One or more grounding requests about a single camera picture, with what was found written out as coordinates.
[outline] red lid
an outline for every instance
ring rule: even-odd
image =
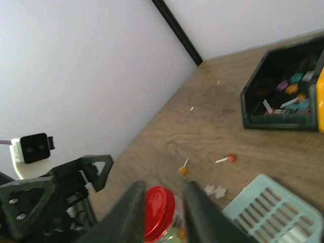
[[[172,223],[175,210],[173,193],[162,186],[152,187],[146,192],[145,209],[144,238],[146,242],[154,242]]]

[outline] brown tabletop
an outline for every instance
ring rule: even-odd
[[[222,208],[266,174],[324,213],[324,134],[246,130],[239,100],[267,49],[309,37],[204,61],[115,162],[105,189],[91,193],[98,219],[136,180],[181,195],[178,169],[187,158],[188,178],[228,189],[213,199]],[[214,164],[229,153],[236,163]]]

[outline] camera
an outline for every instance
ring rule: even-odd
[[[17,163],[30,164],[49,158],[54,149],[53,137],[45,133],[29,135],[11,140],[14,160]]]

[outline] yellow object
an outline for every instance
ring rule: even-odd
[[[182,227],[179,231],[179,237],[181,239],[187,239],[187,235],[186,235],[186,229],[184,227]]]
[[[285,90],[285,92],[290,95],[297,91],[298,91],[298,84],[289,85]]]
[[[324,133],[324,69],[316,83],[317,123],[318,130]]]
[[[180,167],[179,168],[179,171],[180,171],[180,173],[182,174],[182,175],[185,175],[185,174],[187,174],[187,168],[185,168],[185,167]]]
[[[298,98],[297,102],[300,103],[300,102],[303,102],[304,100],[306,100],[307,96],[305,94],[299,94],[299,95],[297,95],[297,98]]]

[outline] black bin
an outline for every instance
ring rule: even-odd
[[[324,130],[323,50],[324,35],[268,51],[240,95],[244,127]]]

